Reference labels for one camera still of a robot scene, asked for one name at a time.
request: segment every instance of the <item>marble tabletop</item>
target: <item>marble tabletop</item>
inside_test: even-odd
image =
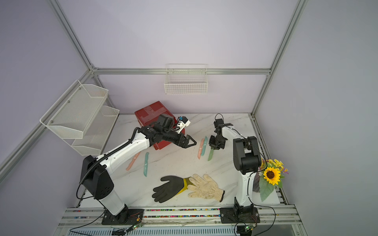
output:
[[[214,133],[215,114],[175,114],[186,116],[190,120],[190,125],[185,128],[185,134],[189,134],[196,141],[197,145],[183,149],[174,144],[170,144],[161,150],[149,147],[142,151],[132,168],[126,171],[132,158],[119,167],[111,176],[115,190],[119,197],[129,207],[180,207],[180,206],[226,206],[234,204],[238,186],[238,171],[235,169],[232,160],[232,143],[227,141],[225,148],[215,150],[213,159],[208,161],[210,146],[207,144],[204,156],[198,159],[199,143],[202,138],[209,139]],[[225,123],[232,123],[241,135],[255,136],[254,130],[248,114],[223,114]],[[113,131],[106,144],[104,152],[114,149],[131,137],[135,127],[140,127],[135,115],[120,115],[114,125]],[[143,174],[144,157],[149,152],[147,177]],[[208,174],[218,184],[219,188],[225,190],[222,202],[214,199],[189,198],[190,190],[174,196],[170,200],[159,203],[152,198],[153,188],[166,182],[161,182],[160,178],[167,175],[176,175],[182,178],[198,174]],[[84,197],[91,196],[86,191]],[[255,204],[279,204],[277,195],[271,194],[269,199],[263,203],[258,193],[251,194]],[[93,198],[82,201],[80,207],[102,207]]]

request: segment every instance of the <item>white mesh shelf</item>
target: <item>white mesh shelf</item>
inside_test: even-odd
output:
[[[61,139],[82,139],[108,97],[108,90],[96,85],[77,80],[73,86],[76,90],[55,115],[45,122],[40,120]]]
[[[119,110],[102,106],[82,139],[75,139],[72,148],[83,156],[100,155],[117,120]]]
[[[164,88],[166,94],[207,94],[206,70],[167,70]]]

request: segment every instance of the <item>glove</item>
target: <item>glove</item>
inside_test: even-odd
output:
[[[155,202],[165,202],[175,195],[187,190],[188,185],[193,185],[189,181],[189,178],[180,178],[177,176],[169,175],[164,176],[160,179],[161,181],[169,181],[159,187],[153,189],[155,192],[152,197],[155,198]]]
[[[221,202],[225,191],[218,188],[218,184],[207,174],[203,175],[203,179],[194,174],[189,180],[194,185],[188,185],[188,189],[194,191],[194,193],[189,193],[188,197],[200,197],[204,199],[214,198],[215,200]]]

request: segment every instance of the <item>red box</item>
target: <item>red box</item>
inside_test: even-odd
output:
[[[151,105],[146,106],[145,108],[142,108],[135,112],[136,118],[138,119],[138,122],[141,126],[150,125],[151,123],[157,121],[158,117],[161,114],[167,114],[169,116],[172,116],[175,119],[175,122],[177,122],[176,118],[172,115],[172,113],[170,113],[160,101],[152,103]],[[170,143],[171,142],[161,141],[159,143],[155,143],[153,146],[155,147],[155,150],[157,150],[164,148]]]

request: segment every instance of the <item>metal grate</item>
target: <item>metal grate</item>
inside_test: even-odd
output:
[[[100,155],[118,114],[119,110],[102,106],[84,138],[75,139],[72,147],[82,156]]]
[[[109,230],[103,228],[84,228],[75,229],[79,233],[85,233],[93,236],[103,235],[110,236],[113,231],[126,230],[125,228],[112,228]],[[77,233],[68,232],[67,236],[80,235]],[[234,228],[230,225],[219,226],[184,226],[184,227],[141,227],[129,232],[128,235],[160,235],[160,236],[184,236],[184,235],[201,235],[201,236],[232,236]]]
[[[206,70],[167,70],[164,88],[166,94],[207,94]]]
[[[83,229],[74,229],[72,230],[74,232],[78,232],[78,233],[74,233],[74,232],[71,232],[71,231],[68,231],[67,233],[67,236],[81,236],[82,234],[79,234],[79,233],[85,233],[85,234],[89,234],[89,235],[93,235],[93,236],[109,236],[112,234],[112,229],[101,229],[101,228],[83,228]]]
[[[107,89],[78,80],[74,84],[79,86],[58,112],[46,123],[40,120],[61,139],[82,139],[108,97]]]

